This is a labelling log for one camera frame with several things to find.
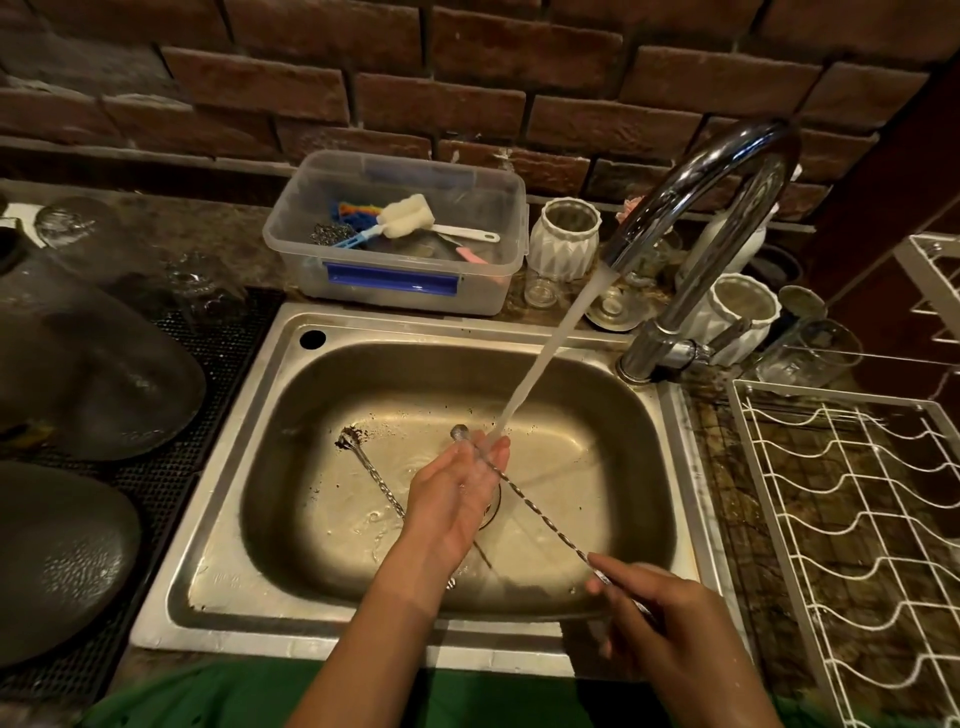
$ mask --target water stream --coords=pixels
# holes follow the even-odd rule
[[[491,430],[487,443],[492,444],[496,442],[496,439],[503,434],[507,422],[510,421],[510,418],[514,416],[519,407],[526,401],[530,395],[530,390],[534,388],[534,385],[543,374],[543,370],[546,369],[546,365],[550,363],[550,359],[557,353],[557,349],[560,348],[566,340],[566,337],[573,332],[573,329],[577,326],[577,322],[580,321],[580,317],[587,312],[593,300],[605,291],[618,277],[619,274],[611,270],[606,263],[601,261],[600,264],[597,265],[596,271],[594,271],[590,280],[587,281],[584,290],[582,290],[580,295],[574,300],[566,312],[564,319],[560,321],[560,324],[557,326],[557,330],[553,332],[553,335],[551,335],[546,344],[543,345],[543,349],[541,349],[537,355],[537,360],[534,361],[533,366],[530,367],[530,371],[527,372],[527,375],[514,390],[510,401],[507,402],[507,406],[503,408],[503,412],[496,418],[496,423],[493,426],[493,430]]]

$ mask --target stainless steel sink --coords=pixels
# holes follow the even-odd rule
[[[132,642],[325,657],[401,526],[335,447],[341,428],[362,432],[405,502],[453,425],[490,428],[550,330],[283,306]],[[508,428],[508,473],[580,548],[720,591],[726,564],[683,396],[618,379],[626,343],[590,332],[567,342]],[[571,674],[569,625],[601,616],[582,587],[588,570],[506,486],[493,508],[444,597],[428,662]]]

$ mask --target chrome faucet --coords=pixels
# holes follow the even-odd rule
[[[669,305],[643,323],[617,362],[627,381],[647,381],[658,365],[682,368],[703,349],[680,335],[680,326],[766,217],[793,174],[800,134],[784,121],[743,122],[712,139],[678,164],[666,180],[637,205],[600,252],[600,259],[624,274],[696,200],[728,175],[752,174],[732,205],[727,222],[684,278]]]

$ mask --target faucet hole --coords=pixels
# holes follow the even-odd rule
[[[300,345],[311,351],[314,349],[319,349],[325,343],[326,334],[316,328],[314,328],[312,331],[307,331],[303,336],[300,337]]]

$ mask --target granite countertop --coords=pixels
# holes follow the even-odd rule
[[[35,205],[48,205],[71,194],[102,200],[117,211],[133,232],[132,244],[154,245],[172,254],[200,250],[219,257],[246,285],[286,289],[291,299],[307,300],[300,296],[286,277],[279,255],[267,248],[262,240],[261,231],[270,212],[267,207],[34,182],[0,181],[0,193],[10,202]],[[495,320],[555,326],[582,287],[582,284],[573,283],[566,288],[565,305],[537,310],[524,302],[523,282],[524,273],[521,270],[514,276],[507,302],[500,313],[493,317]],[[583,321],[580,326],[589,328],[589,324]],[[710,456],[710,452],[706,451],[704,455]],[[116,692],[169,670],[209,659],[211,656],[208,654],[128,647],[109,691]],[[218,655],[216,659],[230,657]],[[4,726],[55,728],[71,725],[77,717],[75,711],[0,703],[0,725]]]

